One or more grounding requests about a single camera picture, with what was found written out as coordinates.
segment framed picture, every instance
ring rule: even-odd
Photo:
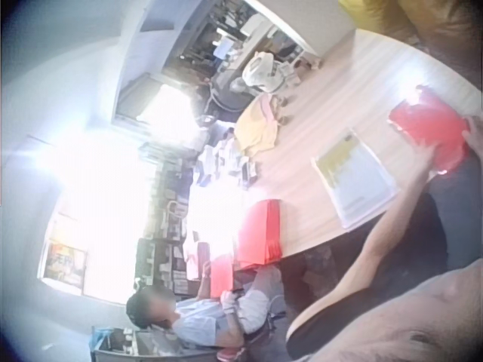
[[[86,259],[85,251],[51,243],[48,247],[43,278],[60,281],[82,290]]]

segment white glove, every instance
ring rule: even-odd
[[[235,311],[236,295],[234,293],[225,290],[221,293],[220,302],[225,313]]]

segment man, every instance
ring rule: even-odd
[[[483,162],[483,122],[469,119],[463,135]],[[370,233],[362,252],[336,288],[305,310],[288,331],[288,348],[305,351],[316,361],[447,361],[467,360],[483,343],[481,286],[483,261],[434,277],[413,290],[355,316],[331,338],[314,346],[314,333],[323,335],[327,311],[338,303],[355,305],[353,296],[377,303],[370,285],[382,259],[401,240],[431,168],[434,148],[420,153],[420,163],[408,187]]]
[[[266,321],[269,305],[280,283],[280,271],[272,265],[260,267],[251,288],[236,299],[224,292],[220,300],[210,299],[209,264],[195,299],[175,302],[166,287],[145,287],[126,305],[126,312],[139,328],[158,325],[171,329],[181,340],[206,347],[239,348],[244,334],[254,333]]]

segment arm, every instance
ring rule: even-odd
[[[414,168],[407,187],[374,226],[357,260],[334,290],[312,304],[295,319],[288,329],[287,337],[290,337],[314,314],[371,285],[380,263],[405,234],[411,215],[428,180],[433,155],[434,147],[421,150],[417,157],[420,163]]]
[[[238,317],[235,311],[226,313],[226,320],[228,322],[228,330],[221,331],[217,334],[217,347],[223,348],[240,348],[244,345],[245,339],[243,337],[242,326],[238,322]]]
[[[240,348],[244,345],[245,338],[243,337],[243,329],[235,311],[235,294],[223,292],[220,301],[225,311],[228,330],[221,331],[217,334],[216,345],[224,348]]]
[[[211,264],[206,262],[203,265],[202,283],[199,286],[197,300],[211,298]]]

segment bright window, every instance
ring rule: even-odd
[[[124,304],[133,293],[155,166],[139,159],[137,145],[111,133],[53,152],[49,164],[65,191],[38,276],[69,293]]]
[[[165,143],[187,143],[199,132],[190,98],[167,84],[159,88],[158,94],[137,120],[149,124],[153,136]]]

